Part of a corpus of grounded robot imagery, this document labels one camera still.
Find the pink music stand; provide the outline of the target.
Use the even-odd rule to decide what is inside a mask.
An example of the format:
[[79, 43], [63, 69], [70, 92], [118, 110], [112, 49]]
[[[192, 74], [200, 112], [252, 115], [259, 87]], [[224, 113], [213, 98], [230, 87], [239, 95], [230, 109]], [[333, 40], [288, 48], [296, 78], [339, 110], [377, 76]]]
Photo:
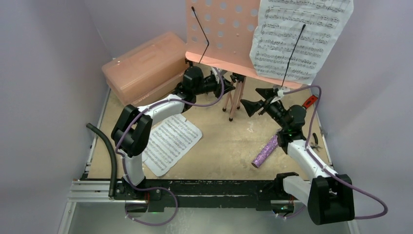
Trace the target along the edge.
[[188, 0], [186, 58], [221, 70], [284, 85], [305, 84], [258, 76], [249, 57], [261, 0]]

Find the sheet music page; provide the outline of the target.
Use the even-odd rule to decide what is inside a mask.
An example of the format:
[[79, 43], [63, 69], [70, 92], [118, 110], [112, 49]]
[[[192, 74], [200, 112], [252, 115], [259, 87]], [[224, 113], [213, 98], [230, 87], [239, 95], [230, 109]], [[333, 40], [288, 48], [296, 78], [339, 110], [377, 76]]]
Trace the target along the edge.
[[151, 130], [142, 160], [155, 176], [165, 175], [203, 134], [182, 114], [163, 120]]
[[353, 10], [352, 0], [262, 0], [249, 53], [257, 75], [312, 84]]

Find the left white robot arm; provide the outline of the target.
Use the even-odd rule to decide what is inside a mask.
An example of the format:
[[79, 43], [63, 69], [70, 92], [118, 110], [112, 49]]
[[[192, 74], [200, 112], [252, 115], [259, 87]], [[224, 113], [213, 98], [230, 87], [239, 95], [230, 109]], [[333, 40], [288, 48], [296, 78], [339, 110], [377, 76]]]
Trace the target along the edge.
[[198, 106], [198, 95], [213, 93], [220, 100], [234, 89], [217, 68], [213, 67], [210, 75], [205, 77], [200, 67], [190, 66], [184, 71], [183, 80], [166, 98], [146, 106], [124, 107], [111, 138], [115, 142], [115, 152], [122, 158], [123, 179], [128, 183], [126, 193], [132, 199], [140, 199], [145, 194], [145, 186], [141, 183], [145, 178], [142, 153], [149, 142], [152, 126]]

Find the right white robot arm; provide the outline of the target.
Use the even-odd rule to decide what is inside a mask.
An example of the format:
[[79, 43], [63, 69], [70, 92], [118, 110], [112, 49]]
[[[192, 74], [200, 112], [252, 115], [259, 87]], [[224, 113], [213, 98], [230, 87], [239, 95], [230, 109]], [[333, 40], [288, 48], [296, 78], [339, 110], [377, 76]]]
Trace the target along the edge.
[[248, 116], [267, 113], [277, 122], [281, 127], [277, 132], [278, 146], [298, 163], [309, 178], [306, 182], [295, 173], [278, 174], [273, 186], [274, 194], [279, 198], [288, 195], [297, 198], [307, 207], [316, 225], [353, 220], [353, 191], [346, 186], [346, 183], [352, 183], [351, 179], [346, 174], [338, 175], [324, 163], [303, 134], [307, 109], [318, 98], [311, 96], [303, 104], [286, 109], [281, 101], [282, 89], [257, 88], [256, 92], [263, 97], [262, 100], [240, 100]]

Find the purple glitter microphone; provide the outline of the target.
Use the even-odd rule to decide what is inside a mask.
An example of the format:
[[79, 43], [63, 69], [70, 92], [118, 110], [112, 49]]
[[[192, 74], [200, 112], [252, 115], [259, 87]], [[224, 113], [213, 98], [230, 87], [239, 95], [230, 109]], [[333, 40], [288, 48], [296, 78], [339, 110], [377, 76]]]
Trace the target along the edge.
[[252, 166], [255, 168], [259, 168], [266, 161], [266, 159], [275, 151], [277, 147], [278, 135], [275, 134], [251, 162]]

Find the pink translucent storage box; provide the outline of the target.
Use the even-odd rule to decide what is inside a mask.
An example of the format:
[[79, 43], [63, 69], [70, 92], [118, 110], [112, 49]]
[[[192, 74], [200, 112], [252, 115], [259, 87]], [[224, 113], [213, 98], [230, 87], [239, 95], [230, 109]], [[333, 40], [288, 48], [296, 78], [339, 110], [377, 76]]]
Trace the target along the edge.
[[183, 80], [186, 43], [172, 32], [155, 37], [102, 66], [123, 105], [151, 104]]

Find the red handled tool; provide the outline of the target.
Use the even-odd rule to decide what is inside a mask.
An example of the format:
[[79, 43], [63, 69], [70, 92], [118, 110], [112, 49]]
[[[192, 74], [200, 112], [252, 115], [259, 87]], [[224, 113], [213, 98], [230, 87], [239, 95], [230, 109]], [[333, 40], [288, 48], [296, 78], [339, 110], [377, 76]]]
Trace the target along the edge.
[[316, 95], [311, 95], [302, 105], [303, 108], [308, 109], [310, 108], [313, 104], [315, 104], [318, 100], [318, 96]]

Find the black handled pliers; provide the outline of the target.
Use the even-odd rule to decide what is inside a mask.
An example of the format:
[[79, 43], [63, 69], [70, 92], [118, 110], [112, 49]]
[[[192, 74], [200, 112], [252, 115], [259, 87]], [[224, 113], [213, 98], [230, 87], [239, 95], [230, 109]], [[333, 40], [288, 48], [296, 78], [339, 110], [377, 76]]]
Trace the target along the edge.
[[319, 146], [319, 138], [316, 133], [312, 133], [314, 142], [311, 143], [311, 148], [317, 152], [320, 151], [322, 147]]

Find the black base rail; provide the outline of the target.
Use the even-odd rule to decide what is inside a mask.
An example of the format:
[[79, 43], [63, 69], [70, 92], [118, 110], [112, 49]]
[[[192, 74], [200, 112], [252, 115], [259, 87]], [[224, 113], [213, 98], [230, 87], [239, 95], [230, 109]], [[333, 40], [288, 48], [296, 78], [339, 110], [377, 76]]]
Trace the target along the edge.
[[114, 200], [142, 202], [148, 212], [165, 208], [248, 208], [291, 215], [299, 202], [274, 180], [144, 179], [134, 189], [124, 179], [111, 186]]

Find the aluminium frame profile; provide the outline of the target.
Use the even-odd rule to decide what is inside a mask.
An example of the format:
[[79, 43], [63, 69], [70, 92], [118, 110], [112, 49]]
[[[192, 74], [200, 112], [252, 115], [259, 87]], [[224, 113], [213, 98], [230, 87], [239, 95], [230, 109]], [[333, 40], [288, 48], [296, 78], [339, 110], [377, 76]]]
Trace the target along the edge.
[[109, 198], [109, 185], [109, 181], [73, 181], [70, 186], [67, 201], [84, 203], [125, 203], [125, 200]]

